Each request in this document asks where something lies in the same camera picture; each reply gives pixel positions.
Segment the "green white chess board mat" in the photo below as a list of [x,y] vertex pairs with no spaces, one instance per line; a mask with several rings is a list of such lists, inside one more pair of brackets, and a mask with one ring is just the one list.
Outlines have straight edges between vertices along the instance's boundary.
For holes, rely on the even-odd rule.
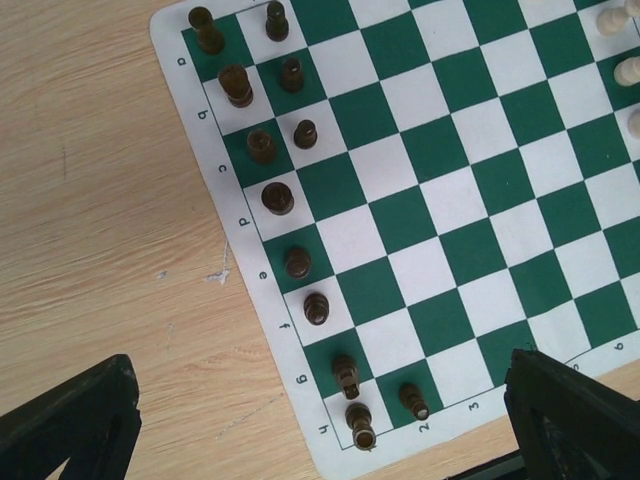
[[[150,34],[318,472],[353,479],[502,417],[514,349],[588,376],[639,357],[639,16],[613,36],[599,13],[626,1],[287,1],[268,38],[263,1],[184,1]],[[225,38],[204,53],[188,21],[207,8]],[[304,88],[280,86],[287,58]],[[248,74],[234,107],[218,81]],[[318,140],[293,134],[313,121]],[[247,135],[277,148],[256,163]],[[261,201],[285,183],[283,216]],[[307,250],[303,279],[287,252]],[[329,317],[304,316],[322,293]],[[332,363],[351,356],[359,396]],[[399,400],[416,384],[430,409]],[[345,411],[372,415],[355,447]]]

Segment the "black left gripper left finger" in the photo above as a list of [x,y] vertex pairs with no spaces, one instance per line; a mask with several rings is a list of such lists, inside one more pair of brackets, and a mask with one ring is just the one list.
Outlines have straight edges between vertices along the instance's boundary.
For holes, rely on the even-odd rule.
[[123,479],[141,430],[131,359],[113,355],[1,417],[1,477]]

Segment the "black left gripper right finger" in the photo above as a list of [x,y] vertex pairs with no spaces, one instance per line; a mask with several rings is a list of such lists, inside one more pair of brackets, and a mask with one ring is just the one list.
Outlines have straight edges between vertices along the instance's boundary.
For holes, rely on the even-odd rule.
[[504,395],[530,479],[637,479],[639,403],[537,350],[515,349]]

